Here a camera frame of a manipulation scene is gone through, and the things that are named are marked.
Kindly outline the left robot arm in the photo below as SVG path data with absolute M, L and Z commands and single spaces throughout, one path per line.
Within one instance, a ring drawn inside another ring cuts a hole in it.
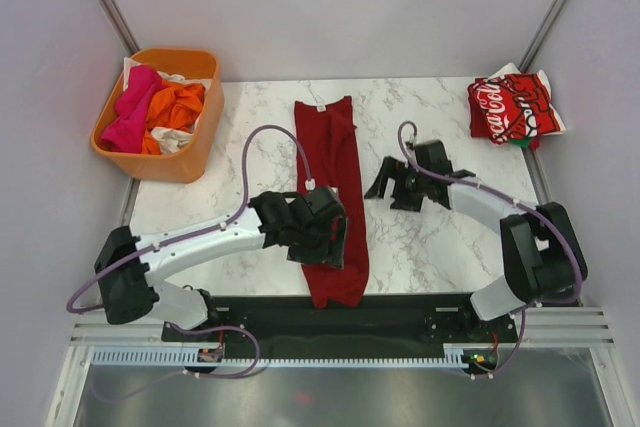
M 125 325 L 144 317 L 164 324 L 166 342 L 203 342 L 222 329 L 213 296 L 179 287 L 169 277 L 218 258 L 274 246 L 300 264 L 344 266 L 346 209 L 336 189 L 266 191 L 241 212 L 169 232 L 136 236 L 112 230 L 95 262 L 106 321 Z

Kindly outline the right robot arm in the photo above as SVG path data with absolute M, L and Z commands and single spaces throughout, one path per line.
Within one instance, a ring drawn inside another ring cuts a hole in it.
M 536 303 L 572 305 L 588 275 L 566 209 L 557 202 L 529 205 L 487 186 L 471 171 L 454 169 L 440 141 L 406 143 L 407 159 L 385 157 L 365 198 L 390 195 L 394 210 L 418 212 L 429 199 L 496 233 L 502 275 L 466 296 L 454 324 L 467 339 L 483 339 L 494 320 Z

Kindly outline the dark red t shirt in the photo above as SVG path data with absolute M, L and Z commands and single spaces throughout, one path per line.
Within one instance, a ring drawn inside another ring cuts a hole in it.
M 369 253 L 363 205 L 362 179 L 350 96 L 330 103 L 294 104 L 296 137 L 307 158 L 297 158 L 297 188 L 303 193 L 308 163 L 318 185 L 335 187 L 342 201 L 348 225 L 344 267 L 304 264 L 313 304 L 325 308 L 330 302 L 356 307 L 369 279 Z

